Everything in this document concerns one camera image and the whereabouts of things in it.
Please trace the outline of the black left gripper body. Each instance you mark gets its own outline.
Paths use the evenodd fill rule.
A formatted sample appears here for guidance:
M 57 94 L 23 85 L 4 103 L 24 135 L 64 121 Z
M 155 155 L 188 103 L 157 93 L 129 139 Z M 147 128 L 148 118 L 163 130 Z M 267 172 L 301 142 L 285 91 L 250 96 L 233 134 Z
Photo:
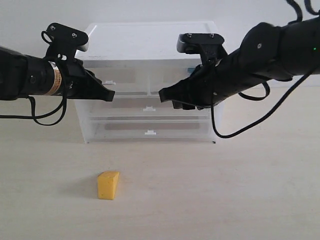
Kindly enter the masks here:
M 54 96 L 62 96 L 66 91 L 68 99 L 89 99 L 88 74 L 83 66 L 83 61 L 75 58 L 67 63 L 66 60 L 57 60 L 56 65 L 62 77 L 62 83 Z

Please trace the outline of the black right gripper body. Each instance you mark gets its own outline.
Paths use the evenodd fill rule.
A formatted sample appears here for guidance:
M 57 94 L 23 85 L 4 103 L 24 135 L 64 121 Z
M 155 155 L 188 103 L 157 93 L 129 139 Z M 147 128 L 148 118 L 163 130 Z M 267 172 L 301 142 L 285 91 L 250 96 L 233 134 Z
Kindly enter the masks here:
M 187 78 L 187 104 L 207 108 L 240 92 L 240 66 L 237 56 L 219 64 L 198 66 Z

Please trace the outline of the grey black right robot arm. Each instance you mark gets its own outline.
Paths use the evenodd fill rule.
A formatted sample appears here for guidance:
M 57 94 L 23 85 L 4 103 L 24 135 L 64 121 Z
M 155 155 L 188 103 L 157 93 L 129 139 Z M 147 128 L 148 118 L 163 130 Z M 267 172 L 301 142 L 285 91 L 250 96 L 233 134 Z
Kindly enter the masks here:
M 320 20 L 315 17 L 285 26 L 261 22 L 231 53 L 217 33 L 184 33 L 179 53 L 199 55 L 191 75 L 159 91 L 161 102 L 193 110 L 218 105 L 225 99 L 270 80 L 289 82 L 295 76 L 320 72 Z

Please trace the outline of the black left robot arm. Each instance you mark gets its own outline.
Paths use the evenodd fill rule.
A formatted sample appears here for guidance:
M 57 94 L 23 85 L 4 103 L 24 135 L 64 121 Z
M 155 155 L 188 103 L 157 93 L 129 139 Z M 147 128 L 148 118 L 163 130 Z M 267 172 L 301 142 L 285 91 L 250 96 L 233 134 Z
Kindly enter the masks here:
M 67 99 L 105 102 L 111 102 L 115 95 L 79 59 L 39 58 L 0 48 L 1 100 L 13 101 L 29 95 L 61 96 L 63 92 Z

